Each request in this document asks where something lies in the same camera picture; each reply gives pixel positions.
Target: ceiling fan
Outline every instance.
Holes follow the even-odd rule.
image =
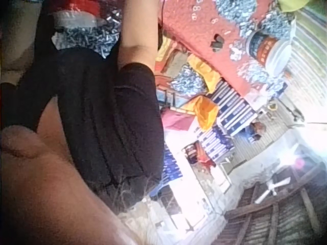
[[[266,198],[266,196],[272,192],[273,195],[277,195],[277,192],[275,191],[275,188],[283,186],[283,185],[288,185],[291,181],[291,177],[288,177],[282,181],[279,181],[277,183],[273,183],[272,179],[267,181],[267,187],[268,190],[266,190],[264,193],[262,193],[262,195],[260,197],[258,197],[258,199],[255,200],[254,203],[259,204],[263,201],[264,198]]]

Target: black shirt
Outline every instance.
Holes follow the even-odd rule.
[[[38,61],[23,76],[7,125],[36,131],[54,96],[75,166],[113,211],[161,179],[164,131],[153,72],[139,63],[119,72],[112,60],[72,48]]]

